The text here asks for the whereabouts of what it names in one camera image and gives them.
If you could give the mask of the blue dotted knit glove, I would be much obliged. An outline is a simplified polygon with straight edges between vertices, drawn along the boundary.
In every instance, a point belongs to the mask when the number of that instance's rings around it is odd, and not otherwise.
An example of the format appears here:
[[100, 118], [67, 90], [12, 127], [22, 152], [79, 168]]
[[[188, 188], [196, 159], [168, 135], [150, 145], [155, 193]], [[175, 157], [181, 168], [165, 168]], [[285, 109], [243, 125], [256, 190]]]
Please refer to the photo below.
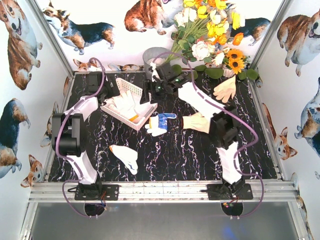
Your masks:
[[175, 113], [160, 113], [149, 118], [149, 122], [144, 126], [147, 133], [153, 137], [165, 134], [168, 131], [168, 119], [176, 119]]

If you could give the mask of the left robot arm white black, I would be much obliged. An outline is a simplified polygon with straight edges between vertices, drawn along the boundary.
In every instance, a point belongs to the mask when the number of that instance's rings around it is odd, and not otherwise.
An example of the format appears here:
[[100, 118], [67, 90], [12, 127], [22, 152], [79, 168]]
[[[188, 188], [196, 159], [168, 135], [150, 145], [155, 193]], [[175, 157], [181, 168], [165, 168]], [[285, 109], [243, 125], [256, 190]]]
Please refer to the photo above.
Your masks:
[[85, 121], [105, 99], [114, 95], [114, 85], [108, 81], [104, 71], [91, 72], [86, 76], [88, 93], [70, 109], [52, 116], [51, 146], [58, 157], [72, 166], [78, 177], [79, 192], [95, 196], [102, 193], [103, 185], [86, 152]]

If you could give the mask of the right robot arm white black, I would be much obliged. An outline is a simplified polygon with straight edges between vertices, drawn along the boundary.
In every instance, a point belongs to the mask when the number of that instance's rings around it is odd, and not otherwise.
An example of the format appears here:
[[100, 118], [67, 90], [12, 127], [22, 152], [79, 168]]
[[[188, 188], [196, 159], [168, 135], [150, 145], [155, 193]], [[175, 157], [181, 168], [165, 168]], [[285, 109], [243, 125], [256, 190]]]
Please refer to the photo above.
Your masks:
[[185, 129], [208, 134], [216, 147], [222, 166], [222, 190], [235, 197], [245, 181], [239, 169], [238, 134], [240, 119], [233, 106], [216, 102], [195, 84], [192, 76], [175, 73], [168, 63], [152, 62], [147, 69], [140, 103], [159, 103], [165, 95], [174, 94], [197, 112], [182, 118]]

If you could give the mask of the white plastic storage basket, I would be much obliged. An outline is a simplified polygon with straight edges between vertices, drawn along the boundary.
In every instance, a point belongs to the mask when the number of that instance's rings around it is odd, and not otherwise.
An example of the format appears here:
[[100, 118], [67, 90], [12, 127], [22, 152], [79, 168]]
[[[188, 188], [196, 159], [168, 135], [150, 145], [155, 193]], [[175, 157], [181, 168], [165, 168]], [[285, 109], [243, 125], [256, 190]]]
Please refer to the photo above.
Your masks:
[[132, 129], [139, 131], [157, 109], [158, 104], [150, 102], [141, 104], [142, 88], [119, 77], [115, 79], [115, 82], [114, 86], [118, 93], [104, 100], [100, 108]]

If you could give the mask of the grey metal bucket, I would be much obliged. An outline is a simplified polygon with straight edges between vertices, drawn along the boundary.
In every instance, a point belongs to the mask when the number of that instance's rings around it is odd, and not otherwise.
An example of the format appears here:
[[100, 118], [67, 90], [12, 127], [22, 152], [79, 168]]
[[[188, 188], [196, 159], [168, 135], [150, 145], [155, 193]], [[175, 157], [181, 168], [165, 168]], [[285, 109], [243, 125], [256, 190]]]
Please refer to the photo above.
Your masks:
[[169, 50], [164, 47], [151, 47], [148, 48], [142, 55], [144, 63], [144, 71], [147, 79], [151, 79], [152, 71], [149, 70], [151, 67], [150, 63], [160, 54], [168, 52]]

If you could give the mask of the cream leather glove centre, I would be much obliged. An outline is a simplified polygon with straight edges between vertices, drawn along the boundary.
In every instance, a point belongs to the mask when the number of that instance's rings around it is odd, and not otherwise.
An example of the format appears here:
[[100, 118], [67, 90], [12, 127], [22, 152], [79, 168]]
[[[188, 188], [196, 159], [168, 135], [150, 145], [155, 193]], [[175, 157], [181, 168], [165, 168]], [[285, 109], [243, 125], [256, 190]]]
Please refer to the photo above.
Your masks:
[[190, 116], [182, 117], [182, 128], [192, 129], [198, 132], [208, 134], [210, 131], [210, 122], [200, 112], [196, 112]]

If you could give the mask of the cream leather glove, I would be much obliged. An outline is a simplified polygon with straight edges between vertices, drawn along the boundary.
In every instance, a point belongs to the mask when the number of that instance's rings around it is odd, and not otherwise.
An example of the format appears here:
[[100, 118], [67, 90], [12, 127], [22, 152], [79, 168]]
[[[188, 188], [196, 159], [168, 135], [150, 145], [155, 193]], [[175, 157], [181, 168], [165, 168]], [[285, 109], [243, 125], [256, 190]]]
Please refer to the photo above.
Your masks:
[[196, 112], [190, 116], [182, 117], [182, 128], [192, 129], [198, 132], [208, 134], [210, 131], [210, 122], [200, 112]]
[[225, 80], [213, 89], [213, 95], [218, 101], [227, 103], [236, 95], [236, 75]]

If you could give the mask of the cream leather glove back right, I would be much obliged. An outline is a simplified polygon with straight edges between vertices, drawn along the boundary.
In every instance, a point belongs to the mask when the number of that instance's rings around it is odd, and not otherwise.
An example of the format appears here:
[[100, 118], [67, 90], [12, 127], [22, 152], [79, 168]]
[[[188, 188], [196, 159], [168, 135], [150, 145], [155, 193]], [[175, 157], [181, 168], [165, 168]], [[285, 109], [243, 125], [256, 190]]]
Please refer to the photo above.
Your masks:
[[225, 80], [213, 89], [213, 95], [218, 101], [227, 103], [236, 95], [236, 75]]

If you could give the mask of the artificial flower bouquet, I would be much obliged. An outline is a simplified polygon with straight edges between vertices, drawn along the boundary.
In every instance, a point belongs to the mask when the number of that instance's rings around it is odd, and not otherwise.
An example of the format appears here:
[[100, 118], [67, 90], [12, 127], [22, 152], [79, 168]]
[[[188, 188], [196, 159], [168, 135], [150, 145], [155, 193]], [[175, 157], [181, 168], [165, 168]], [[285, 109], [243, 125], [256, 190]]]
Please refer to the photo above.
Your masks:
[[183, 8], [173, 19], [171, 54], [166, 62], [178, 59], [186, 65], [203, 61], [212, 63], [220, 52], [226, 53], [232, 30], [245, 26], [245, 17], [229, 0], [184, 0]]

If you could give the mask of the sunflower bunch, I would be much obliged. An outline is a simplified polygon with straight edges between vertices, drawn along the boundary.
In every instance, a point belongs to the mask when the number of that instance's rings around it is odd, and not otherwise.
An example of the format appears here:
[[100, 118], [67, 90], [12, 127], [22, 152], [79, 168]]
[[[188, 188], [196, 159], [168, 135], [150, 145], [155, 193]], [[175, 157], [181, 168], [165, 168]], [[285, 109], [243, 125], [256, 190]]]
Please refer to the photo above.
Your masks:
[[250, 56], [245, 55], [241, 50], [231, 48], [224, 55], [223, 64], [237, 75], [246, 68], [249, 64], [250, 58]]

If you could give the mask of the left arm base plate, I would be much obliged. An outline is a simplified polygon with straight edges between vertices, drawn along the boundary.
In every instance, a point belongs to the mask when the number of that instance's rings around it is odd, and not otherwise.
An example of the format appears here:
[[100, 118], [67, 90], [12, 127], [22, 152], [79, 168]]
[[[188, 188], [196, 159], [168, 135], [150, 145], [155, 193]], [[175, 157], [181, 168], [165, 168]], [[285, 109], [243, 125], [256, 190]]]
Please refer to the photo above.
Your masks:
[[76, 201], [117, 201], [119, 197], [118, 184], [79, 184], [75, 189], [74, 199]]

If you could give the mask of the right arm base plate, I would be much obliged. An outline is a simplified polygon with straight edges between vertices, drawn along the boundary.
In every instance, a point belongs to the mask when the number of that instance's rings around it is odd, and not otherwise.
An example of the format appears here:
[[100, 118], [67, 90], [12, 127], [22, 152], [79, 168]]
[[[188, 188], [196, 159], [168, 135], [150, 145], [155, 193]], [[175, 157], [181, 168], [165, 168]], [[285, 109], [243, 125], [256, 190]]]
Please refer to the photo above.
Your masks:
[[229, 184], [207, 184], [206, 189], [200, 192], [206, 193], [209, 200], [252, 200], [254, 198], [248, 183], [236, 187]]

